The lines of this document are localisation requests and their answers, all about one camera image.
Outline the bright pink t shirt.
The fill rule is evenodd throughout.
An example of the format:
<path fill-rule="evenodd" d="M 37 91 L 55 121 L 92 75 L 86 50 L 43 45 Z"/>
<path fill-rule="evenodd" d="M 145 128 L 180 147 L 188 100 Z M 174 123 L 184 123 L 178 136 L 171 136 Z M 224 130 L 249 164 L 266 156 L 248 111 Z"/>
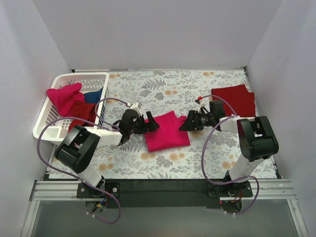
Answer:
<path fill-rule="evenodd" d="M 179 131 L 186 117 L 177 117 L 174 111 L 154 118 L 160 128 L 154 132 L 145 133 L 144 137 L 149 153 L 190 145 L 188 133 Z"/>

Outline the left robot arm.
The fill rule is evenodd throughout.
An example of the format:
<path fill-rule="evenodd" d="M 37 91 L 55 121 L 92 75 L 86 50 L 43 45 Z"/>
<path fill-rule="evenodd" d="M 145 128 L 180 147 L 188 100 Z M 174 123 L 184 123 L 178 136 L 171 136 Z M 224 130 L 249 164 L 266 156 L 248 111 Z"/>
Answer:
<path fill-rule="evenodd" d="M 75 125 L 66 138 L 57 147 L 54 157 L 70 168 L 93 197 L 101 197 L 105 191 L 105 178 L 92 167 L 91 160 L 97 147 L 121 146 L 132 134 L 145 134 L 157 131 L 160 125 L 151 112 L 146 112 L 148 121 L 133 109 L 127 109 L 121 119 L 116 121 L 119 131 L 106 129 L 89 130 Z"/>

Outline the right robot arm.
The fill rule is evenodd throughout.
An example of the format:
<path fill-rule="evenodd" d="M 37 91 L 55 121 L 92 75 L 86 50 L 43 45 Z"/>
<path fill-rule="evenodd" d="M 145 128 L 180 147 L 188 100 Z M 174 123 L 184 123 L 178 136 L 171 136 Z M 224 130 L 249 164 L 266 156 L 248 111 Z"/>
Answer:
<path fill-rule="evenodd" d="M 234 201 L 253 195 L 249 179 L 252 172 L 264 160 L 278 153 L 279 145 L 266 116 L 239 117 L 236 113 L 226 116 L 226 101 L 210 101 L 209 109 L 200 99 L 196 100 L 198 110 L 190 110 L 181 131 L 202 131 L 212 127 L 211 132 L 223 131 L 236 133 L 241 150 L 235 165 L 226 172 L 224 179 L 212 181 L 207 179 L 206 190 L 211 198 L 232 197 Z"/>

